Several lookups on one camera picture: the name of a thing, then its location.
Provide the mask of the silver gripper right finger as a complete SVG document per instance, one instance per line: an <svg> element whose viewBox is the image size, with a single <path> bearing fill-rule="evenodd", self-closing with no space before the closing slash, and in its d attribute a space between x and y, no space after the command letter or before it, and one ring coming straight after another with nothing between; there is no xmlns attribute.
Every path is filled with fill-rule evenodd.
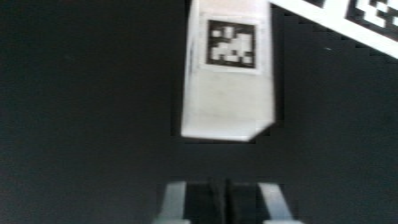
<svg viewBox="0 0 398 224"><path fill-rule="evenodd" d="M227 183L225 224L293 224L280 186L275 183Z"/></svg>

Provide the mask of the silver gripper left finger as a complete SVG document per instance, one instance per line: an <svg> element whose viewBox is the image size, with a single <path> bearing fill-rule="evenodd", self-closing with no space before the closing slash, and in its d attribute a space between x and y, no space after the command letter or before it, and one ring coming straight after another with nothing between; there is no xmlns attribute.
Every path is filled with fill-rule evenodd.
<svg viewBox="0 0 398 224"><path fill-rule="evenodd" d="M175 181L165 185L150 224L221 224L218 195L209 183Z"/></svg>

